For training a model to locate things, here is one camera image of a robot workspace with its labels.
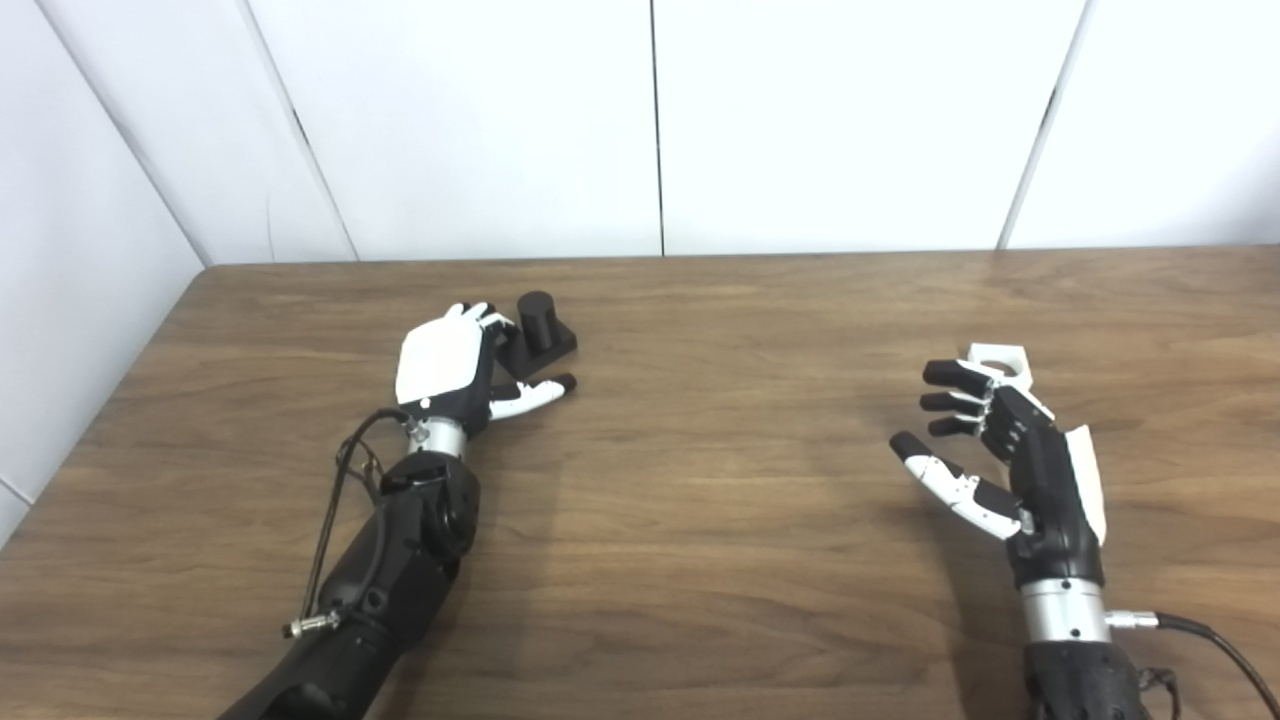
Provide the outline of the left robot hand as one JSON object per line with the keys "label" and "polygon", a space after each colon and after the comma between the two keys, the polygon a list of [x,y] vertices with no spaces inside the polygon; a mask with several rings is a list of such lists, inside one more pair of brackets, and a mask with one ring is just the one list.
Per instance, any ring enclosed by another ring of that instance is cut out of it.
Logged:
{"label": "left robot hand", "polygon": [[497,386],[497,351],[515,332],[515,323],[485,302],[454,304],[408,332],[394,388],[404,421],[448,420],[475,436],[490,421],[531,413],[576,389],[571,374]]}

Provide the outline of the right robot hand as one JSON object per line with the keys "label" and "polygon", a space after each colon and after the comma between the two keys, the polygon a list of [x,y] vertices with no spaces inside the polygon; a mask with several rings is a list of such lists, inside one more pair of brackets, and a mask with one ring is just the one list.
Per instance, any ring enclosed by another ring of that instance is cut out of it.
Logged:
{"label": "right robot hand", "polygon": [[929,423],[929,434],[977,438],[1005,466],[1007,484],[965,471],[902,430],[890,447],[908,473],[1004,542],[1016,587],[1105,585],[1105,500],[1088,427],[1061,429],[1028,383],[972,360],[931,360],[922,379],[937,388],[920,397],[922,409],[942,415]]}

